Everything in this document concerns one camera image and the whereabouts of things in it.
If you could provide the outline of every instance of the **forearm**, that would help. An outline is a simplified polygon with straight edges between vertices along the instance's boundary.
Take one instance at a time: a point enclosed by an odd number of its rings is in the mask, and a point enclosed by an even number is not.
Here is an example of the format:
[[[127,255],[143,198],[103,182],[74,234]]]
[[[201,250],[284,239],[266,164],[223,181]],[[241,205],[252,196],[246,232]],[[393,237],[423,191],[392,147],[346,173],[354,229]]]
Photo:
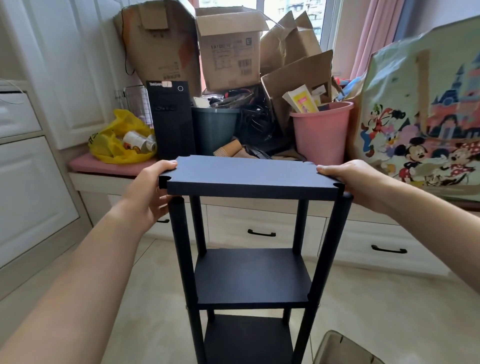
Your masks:
[[[110,211],[0,352],[2,363],[99,363],[141,232]]]
[[[405,183],[382,193],[387,214],[480,292],[480,218]]]

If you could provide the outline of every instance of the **top shelf board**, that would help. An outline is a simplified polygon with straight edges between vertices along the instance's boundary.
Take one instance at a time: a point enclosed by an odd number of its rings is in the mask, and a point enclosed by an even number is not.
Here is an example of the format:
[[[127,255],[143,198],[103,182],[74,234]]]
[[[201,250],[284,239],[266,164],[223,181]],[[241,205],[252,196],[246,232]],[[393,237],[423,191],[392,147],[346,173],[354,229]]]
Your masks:
[[[334,201],[344,190],[309,162],[209,156],[177,162],[158,178],[171,195]]]

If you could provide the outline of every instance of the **black shelf unit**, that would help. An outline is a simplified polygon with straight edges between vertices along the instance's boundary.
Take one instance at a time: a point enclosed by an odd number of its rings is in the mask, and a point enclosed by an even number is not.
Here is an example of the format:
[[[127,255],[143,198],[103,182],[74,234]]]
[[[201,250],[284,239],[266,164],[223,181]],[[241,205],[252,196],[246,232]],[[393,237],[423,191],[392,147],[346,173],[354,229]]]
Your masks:
[[[300,364],[320,304],[352,196],[315,166],[281,160],[179,157],[159,187],[176,197],[168,204],[193,344],[199,364]],[[193,268],[185,204],[190,197],[198,258]],[[298,200],[291,249],[207,249],[200,196]],[[300,255],[308,201],[334,201],[313,279]],[[282,318],[220,315],[214,310],[282,308]],[[304,308],[295,348],[288,322]],[[208,324],[202,334],[200,310]]]

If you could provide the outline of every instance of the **plastic bucket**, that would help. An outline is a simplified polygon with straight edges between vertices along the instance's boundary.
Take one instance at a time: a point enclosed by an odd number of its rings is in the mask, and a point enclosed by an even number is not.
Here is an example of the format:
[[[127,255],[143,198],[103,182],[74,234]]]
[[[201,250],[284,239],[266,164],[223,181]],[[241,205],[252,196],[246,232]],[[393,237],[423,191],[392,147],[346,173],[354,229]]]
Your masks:
[[[297,150],[315,164],[342,164],[347,137],[348,115],[353,102],[331,102],[330,110],[290,113]]]
[[[192,108],[197,154],[212,156],[231,142],[239,114],[239,109]]]

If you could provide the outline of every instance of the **pink curtain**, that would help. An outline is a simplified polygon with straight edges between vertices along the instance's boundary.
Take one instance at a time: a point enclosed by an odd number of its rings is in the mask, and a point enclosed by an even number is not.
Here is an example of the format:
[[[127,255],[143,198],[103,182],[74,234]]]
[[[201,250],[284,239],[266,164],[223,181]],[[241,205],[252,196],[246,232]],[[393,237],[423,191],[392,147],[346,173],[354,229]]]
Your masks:
[[[392,43],[403,2],[404,0],[370,1],[351,79],[365,73],[372,53]]]

